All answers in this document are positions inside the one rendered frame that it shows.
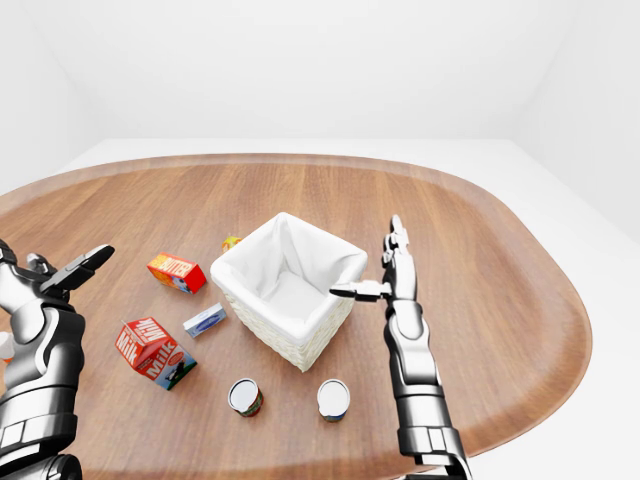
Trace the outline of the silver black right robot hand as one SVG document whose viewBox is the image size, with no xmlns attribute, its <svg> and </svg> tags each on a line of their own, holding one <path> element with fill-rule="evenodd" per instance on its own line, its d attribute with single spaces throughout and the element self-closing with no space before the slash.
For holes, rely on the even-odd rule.
<svg viewBox="0 0 640 480">
<path fill-rule="evenodd" d="M 387 301 L 387 322 L 395 320 L 399 338 L 396 349 L 405 363 L 411 356 L 422 355 L 433 360 L 429 348 L 429 332 L 417 302 L 417 273 L 413 256 L 408 251 L 409 237 L 400 217 L 390 220 L 390 232 L 384 237 L 381 257 L 384 275 L 381 282 L 362 280 L 337 283 L 330 287 L 333 295 L 356 301 Z"/>
</svg>

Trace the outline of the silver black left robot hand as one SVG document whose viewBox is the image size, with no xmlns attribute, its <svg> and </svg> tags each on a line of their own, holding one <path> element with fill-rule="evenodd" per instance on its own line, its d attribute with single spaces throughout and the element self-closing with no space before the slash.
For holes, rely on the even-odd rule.
<svg viewBox="0 0 640 480">
<path fill-rule="evenodd" d="M 70 292 L 89 280 L 115 252 L 100 245 L 59 269 L 42 255 L 27 255 L 27 266 L 18 265 L 11 247 L 0 239 L 0 308 L 10 314 L 18 347 L 27 345 L 48 329 L 48 312 L 72 312 Z"/>
</svg>

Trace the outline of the white woven basket with liner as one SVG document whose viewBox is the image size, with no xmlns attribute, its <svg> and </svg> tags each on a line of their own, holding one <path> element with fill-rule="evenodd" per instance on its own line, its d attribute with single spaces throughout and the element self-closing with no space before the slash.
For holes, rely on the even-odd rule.
<svg viewBox="0 0 640 480">
<path fill-rule="evenodd" d="M 241 322 L 305 372 L 353 307 L 330 287 L 358 281 L 367 262 L 364 250 L 281 212 L 216 259 L 210 274 Z"/>
</svg>

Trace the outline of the blue white label tin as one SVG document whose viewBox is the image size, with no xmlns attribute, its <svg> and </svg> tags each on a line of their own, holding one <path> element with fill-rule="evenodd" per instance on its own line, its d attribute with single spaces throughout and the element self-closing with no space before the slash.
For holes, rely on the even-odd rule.
<svg viewBox="0 0 640 480">
<path fill-rule="evenodd" d="M 344 382 L 339 379 L 324 381 L 317 392 L 318 410 L 327 422 L 342 420 L 350 405 L 350 392 Z"/>
</svg>

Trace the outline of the red milk carton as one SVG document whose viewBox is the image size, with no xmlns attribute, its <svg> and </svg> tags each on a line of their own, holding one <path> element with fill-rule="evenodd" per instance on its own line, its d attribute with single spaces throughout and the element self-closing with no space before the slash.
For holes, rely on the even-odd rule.
<svg viewBox="0 0 640 480">
<path fill-rule="evenodd" d="M 139 374 L 171 390 L 196 360 L 153 318 L 124 322 L 115 346 Z"/>
</svg>

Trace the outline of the red orange butter box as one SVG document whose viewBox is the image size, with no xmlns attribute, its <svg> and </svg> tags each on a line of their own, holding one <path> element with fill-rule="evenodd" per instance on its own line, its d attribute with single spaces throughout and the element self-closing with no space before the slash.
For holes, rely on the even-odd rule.
<svg viewBox="0 0 640 480">
<path fill-rule="evenodd" d="M 162 252 L 147 264 L 152 275 L 162 284 L 195 294 L 206 283 L 206 277 L 195 262 Z"/>
</svg>

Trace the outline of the small white blue box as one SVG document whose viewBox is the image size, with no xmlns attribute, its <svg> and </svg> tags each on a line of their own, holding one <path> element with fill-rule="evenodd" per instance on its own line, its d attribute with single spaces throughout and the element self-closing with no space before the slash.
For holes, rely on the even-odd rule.
<svg viewBox="0 0 640 480">
<path fill-rule="evenodd" d="M 206 330 L 218 324 L 226 317 L 226 312 L 220 303 L 207 308 L 183 323 L 184 330 L 191 338 L 196 338 Z"/>
</svg>

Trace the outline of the red green label tin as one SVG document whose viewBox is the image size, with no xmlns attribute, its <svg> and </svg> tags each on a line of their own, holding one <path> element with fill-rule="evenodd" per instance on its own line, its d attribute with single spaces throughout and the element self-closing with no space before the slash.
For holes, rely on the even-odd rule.
<svg viewBox="0 0 640 480">
<path fill-rule="evenodd" d="M 236 381 L 228 393 L 229 406 L 243 417 L 256 415 L 263 404 L 263 394 L 251 378 Z"/>
</svg>

